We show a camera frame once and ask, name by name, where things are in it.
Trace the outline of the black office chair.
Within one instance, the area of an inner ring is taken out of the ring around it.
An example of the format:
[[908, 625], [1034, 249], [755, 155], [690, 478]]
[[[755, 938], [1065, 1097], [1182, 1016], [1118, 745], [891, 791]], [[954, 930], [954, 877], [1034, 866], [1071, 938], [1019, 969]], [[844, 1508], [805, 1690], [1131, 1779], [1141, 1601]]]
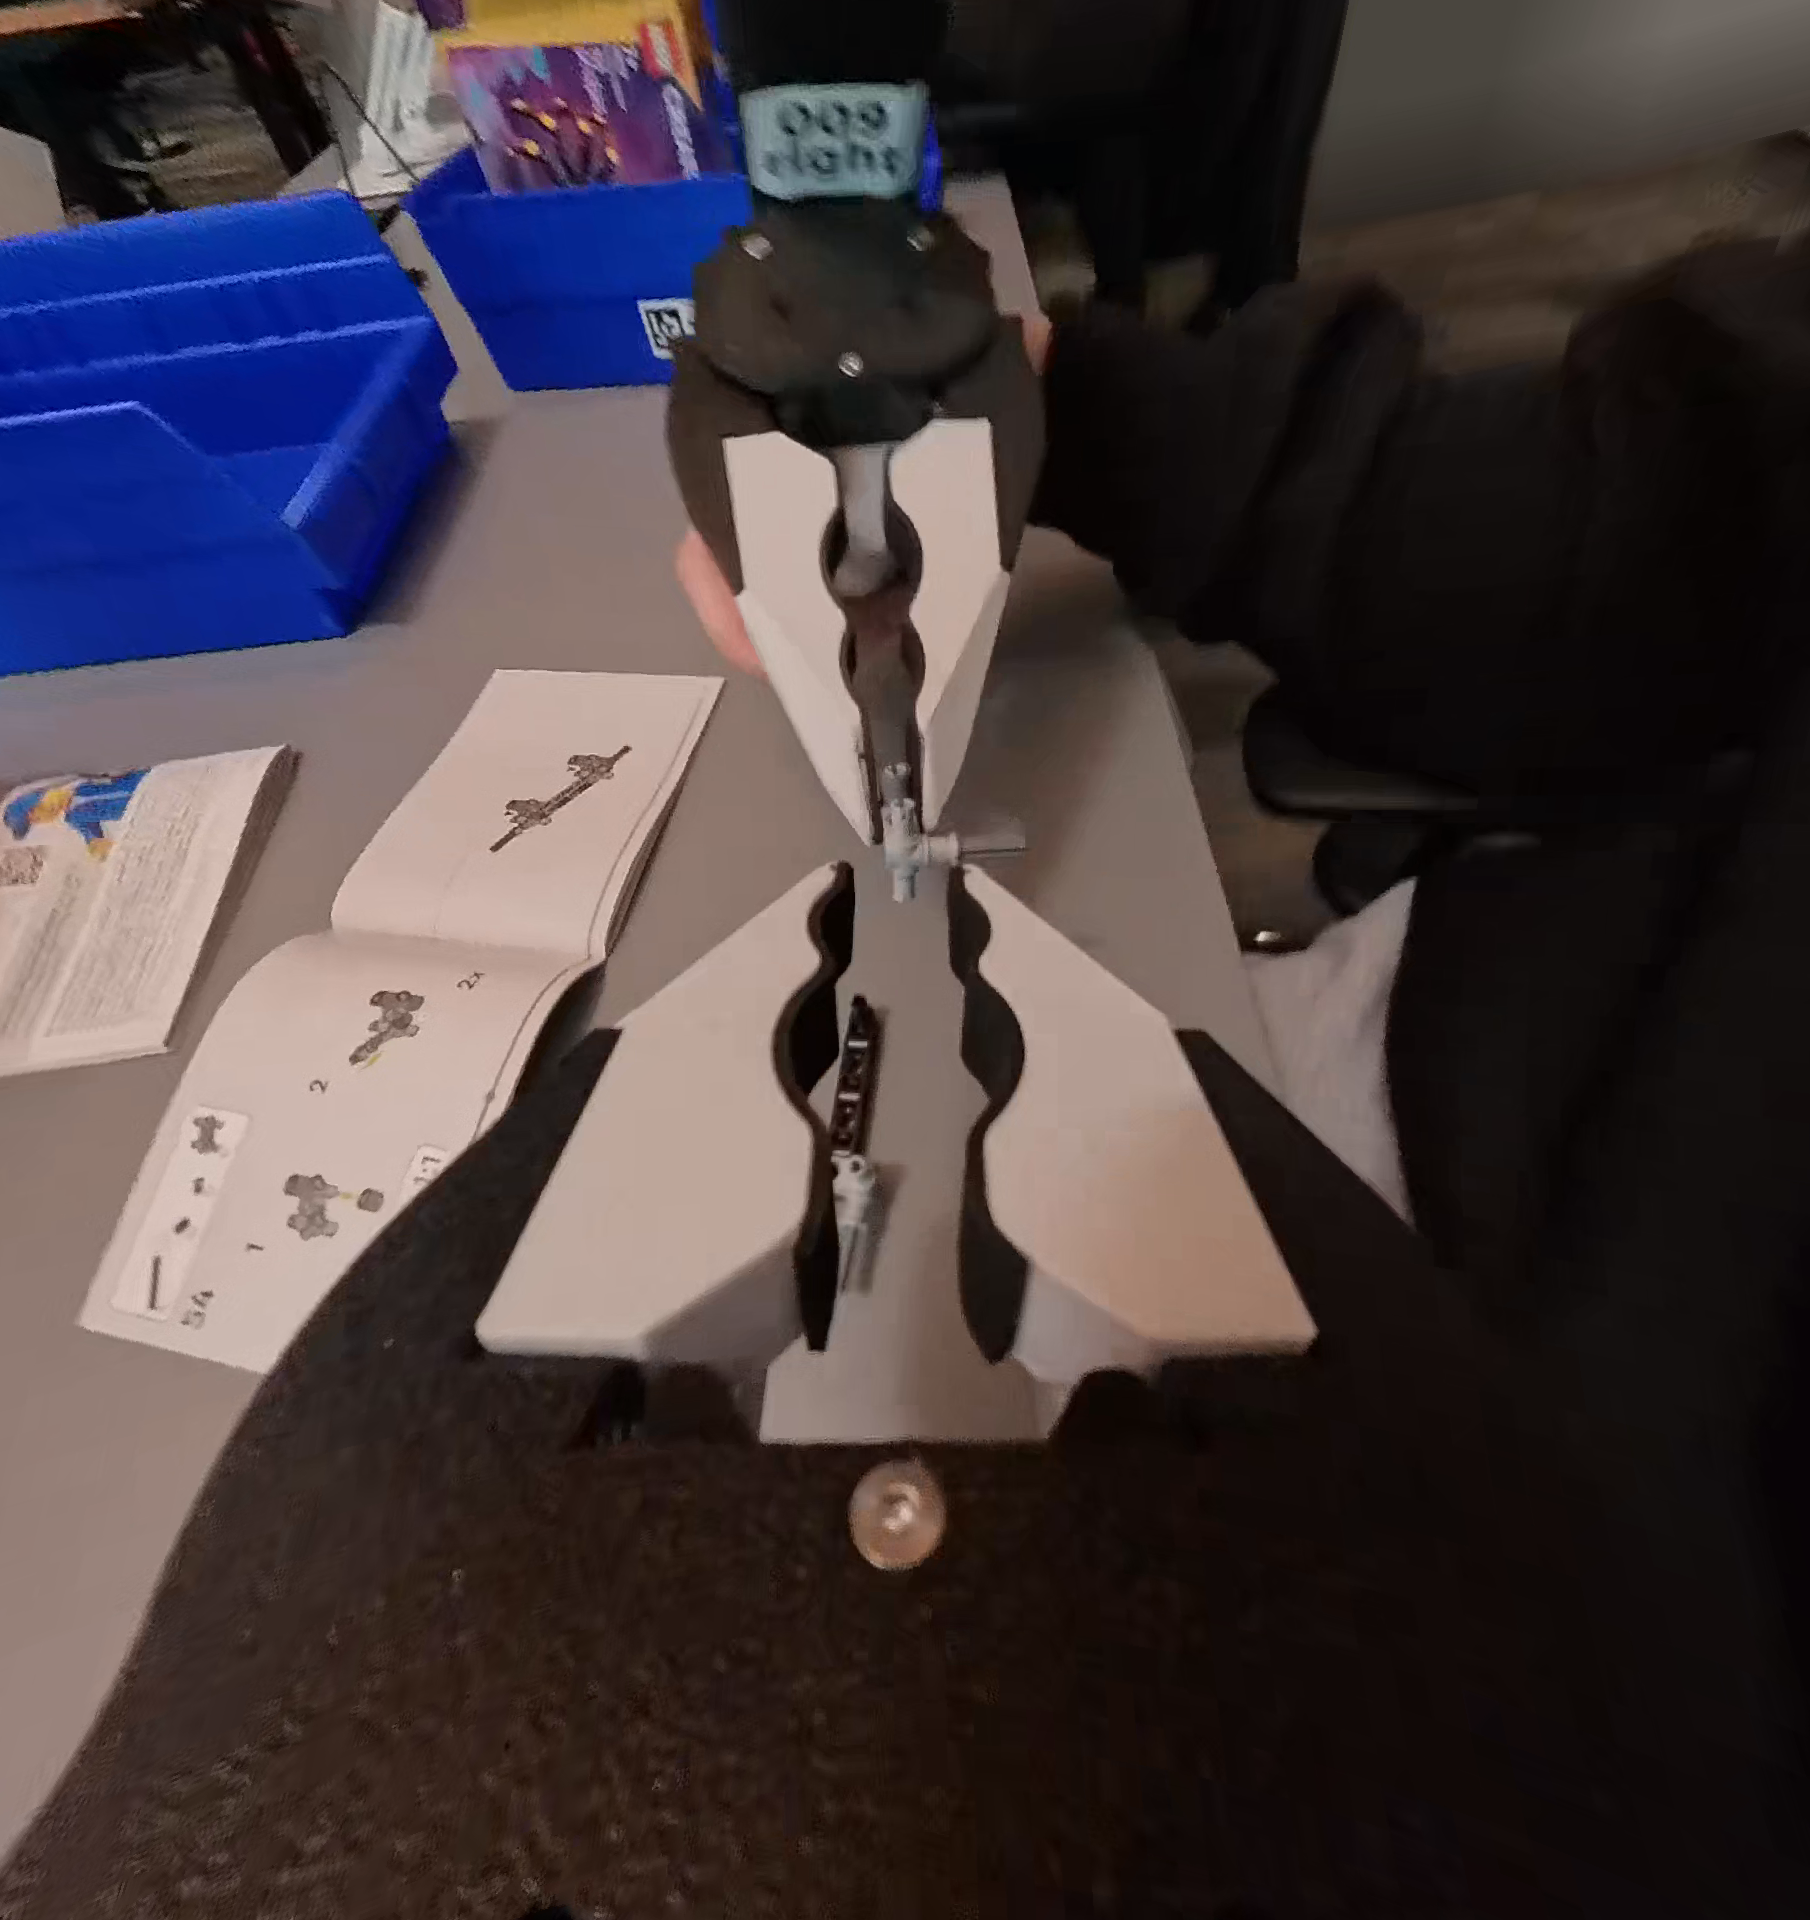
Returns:
[[1548, 832], [1546, 803], [1477, 800], [1323, 749], [1278, 689], [1246, 702], [1238, 757], [1263, 815], [1318, 832], [1314, 890], [1331, 921], [1358, 913], [1455, 853], [1529, 849]]

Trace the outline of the printed leaflet with blue figure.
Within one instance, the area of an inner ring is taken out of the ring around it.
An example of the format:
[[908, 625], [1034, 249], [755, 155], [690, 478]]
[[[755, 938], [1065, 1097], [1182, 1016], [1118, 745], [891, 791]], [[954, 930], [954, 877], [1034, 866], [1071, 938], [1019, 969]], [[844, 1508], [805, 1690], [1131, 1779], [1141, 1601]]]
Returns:
[[158, 1059], [294, 745], [37, 779], [0, 803], [0, 1079]]

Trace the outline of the open lego instruction booklet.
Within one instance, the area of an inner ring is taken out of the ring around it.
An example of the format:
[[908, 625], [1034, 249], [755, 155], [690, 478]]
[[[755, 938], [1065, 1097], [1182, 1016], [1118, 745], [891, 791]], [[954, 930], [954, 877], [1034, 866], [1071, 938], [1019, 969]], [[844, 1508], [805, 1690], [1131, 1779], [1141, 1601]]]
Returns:
[[78, 1328], [262, 1374], [515, 1099], [603, 969], [720, 677], [492, 670], [336, 882], [207, 1020]]

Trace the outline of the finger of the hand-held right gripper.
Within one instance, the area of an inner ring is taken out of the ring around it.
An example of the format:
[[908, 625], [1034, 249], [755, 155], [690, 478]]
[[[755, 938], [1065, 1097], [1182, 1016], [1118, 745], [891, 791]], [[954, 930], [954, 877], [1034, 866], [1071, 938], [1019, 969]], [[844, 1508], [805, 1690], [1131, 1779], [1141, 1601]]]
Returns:
[[913, 821], [944, 832], [1013, 593], [997, 428], [936, 417], [891, 452], [883, 526], [908, 575], [908, 601], [883, 615], [883, 768], [913, 773]]
[[842, 670], [844, 607], [823, 581], [842, 514], [837, 467], [785, 432], [724, 440], [739, 625], [822, 786], [858, 841], [880, 841], [869, 727]]

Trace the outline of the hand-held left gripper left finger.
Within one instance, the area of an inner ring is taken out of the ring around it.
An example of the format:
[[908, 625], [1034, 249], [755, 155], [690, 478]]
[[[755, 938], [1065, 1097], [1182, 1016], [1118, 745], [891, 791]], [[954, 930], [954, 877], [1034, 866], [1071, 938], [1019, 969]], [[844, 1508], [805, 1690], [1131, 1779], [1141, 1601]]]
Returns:
[[805, 875], [690, 971], [586, 1039], [599, 1079], [475, 1337], [518, 1361], [767, 1370], [823, 1350], [842, 1248], [813, 1090], [858, 877]]

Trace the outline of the person's white garment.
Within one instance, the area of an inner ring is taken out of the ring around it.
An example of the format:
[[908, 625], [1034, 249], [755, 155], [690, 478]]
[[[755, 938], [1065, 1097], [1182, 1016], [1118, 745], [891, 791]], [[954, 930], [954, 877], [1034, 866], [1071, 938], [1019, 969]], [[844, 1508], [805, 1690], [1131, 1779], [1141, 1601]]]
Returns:
[[1388, 1010], [1415, 892], [1403, 877], [1306, 947], [1241, 960], [1284, 1109], [1403, 1224], [1415, 1200], [1388, 1090]]

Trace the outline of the large empty blue bin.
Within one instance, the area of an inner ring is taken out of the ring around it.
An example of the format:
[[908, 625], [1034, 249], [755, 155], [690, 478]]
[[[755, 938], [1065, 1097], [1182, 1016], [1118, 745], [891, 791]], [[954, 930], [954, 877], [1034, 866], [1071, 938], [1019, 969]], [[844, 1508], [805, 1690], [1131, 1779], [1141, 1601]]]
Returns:
[[0, 677], [350, 634], [449, 382], [336, 190], [0, 240]]

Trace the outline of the grey lego axle assembly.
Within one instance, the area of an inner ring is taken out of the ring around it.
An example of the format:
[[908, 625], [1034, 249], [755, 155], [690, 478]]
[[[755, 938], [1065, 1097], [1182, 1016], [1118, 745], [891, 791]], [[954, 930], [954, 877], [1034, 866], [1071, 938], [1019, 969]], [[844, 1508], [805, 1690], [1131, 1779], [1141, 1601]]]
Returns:
[[883, 849], [894, 903], [908, 903], [925, 875], [1019, 855], [1024, 832], [1016, 821], [1000, 821], [982, 832], [930, 832], [913, 803], [913, 768], [883, 762], [880, 768], [880, 849]]

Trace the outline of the black lego beam with pin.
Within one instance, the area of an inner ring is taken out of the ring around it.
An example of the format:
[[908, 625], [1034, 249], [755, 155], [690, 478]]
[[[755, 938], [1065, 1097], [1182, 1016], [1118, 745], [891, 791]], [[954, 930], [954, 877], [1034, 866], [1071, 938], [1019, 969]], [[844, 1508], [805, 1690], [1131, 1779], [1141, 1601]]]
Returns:
[[842, 1296], [864, 1296], [873, 1285], [873, 1256], [891, 1209], [883, 1170], [869, 1153], [880, 1063], [883, 1063], [883, 1010], [873, 1010], [869, 996], [850, 996], [837, 1059], [837, 1090], [823, 1106]]

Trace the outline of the purple lego box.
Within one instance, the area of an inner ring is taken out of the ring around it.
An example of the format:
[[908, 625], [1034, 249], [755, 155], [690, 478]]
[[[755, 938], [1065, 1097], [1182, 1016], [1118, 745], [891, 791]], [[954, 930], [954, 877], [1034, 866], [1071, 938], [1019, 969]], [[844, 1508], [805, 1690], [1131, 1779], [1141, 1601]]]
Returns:
[[733, 175], [700, 0], [418, 7], [492, 194]]

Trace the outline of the person's right forearm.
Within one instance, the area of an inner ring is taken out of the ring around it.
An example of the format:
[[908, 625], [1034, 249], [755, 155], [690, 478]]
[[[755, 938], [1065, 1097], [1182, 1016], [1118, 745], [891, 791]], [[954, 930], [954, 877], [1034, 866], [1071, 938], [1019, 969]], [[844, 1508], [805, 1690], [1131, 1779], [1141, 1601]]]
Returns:
[[1353, 768], [1521, 800], [1708, 762], [1810, 670], [1810, 245], [1684, 252], [1559, 361], [1458, 378], [1374, 281], [1204, 341], [1089, 305], [1046, 332], [1034, 526]]

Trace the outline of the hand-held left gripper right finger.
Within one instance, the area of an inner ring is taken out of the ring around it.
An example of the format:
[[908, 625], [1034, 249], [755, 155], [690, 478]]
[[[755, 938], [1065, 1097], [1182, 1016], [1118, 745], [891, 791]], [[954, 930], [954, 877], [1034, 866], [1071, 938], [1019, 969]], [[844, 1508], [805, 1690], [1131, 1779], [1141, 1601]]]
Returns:
[[971, 1350], [1034, 1382], [1306, 1352], [1318, 1324], [1182, 1031], [997, 877], [945, 877], [964, 1066], [956, 1300]]

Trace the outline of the blue bin with label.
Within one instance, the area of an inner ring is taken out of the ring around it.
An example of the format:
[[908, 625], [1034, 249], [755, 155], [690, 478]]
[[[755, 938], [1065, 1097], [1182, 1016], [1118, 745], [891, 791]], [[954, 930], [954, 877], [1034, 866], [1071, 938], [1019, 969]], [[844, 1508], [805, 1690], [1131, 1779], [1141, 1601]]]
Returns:
[[508, 391], [665, 386], [692, 268], [745, 226], [745, 175], [498, 194], [475, 155], [421, 175], [415, 219]]

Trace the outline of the person's right hand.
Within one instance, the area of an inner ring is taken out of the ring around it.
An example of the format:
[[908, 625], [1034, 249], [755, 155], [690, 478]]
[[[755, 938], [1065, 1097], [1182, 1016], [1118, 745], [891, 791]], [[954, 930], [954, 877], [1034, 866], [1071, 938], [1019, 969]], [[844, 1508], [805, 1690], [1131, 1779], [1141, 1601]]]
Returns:
[[739, 601], [733, 601], [712, 550], [700, 539], [700, 527], [682, 527], [682, 539], [678, 539], [678, 588], [682, 588], [700, 629], [720, 651], [720, 663], [732, 670], [767, 677], [760, 656], [745, 634]]

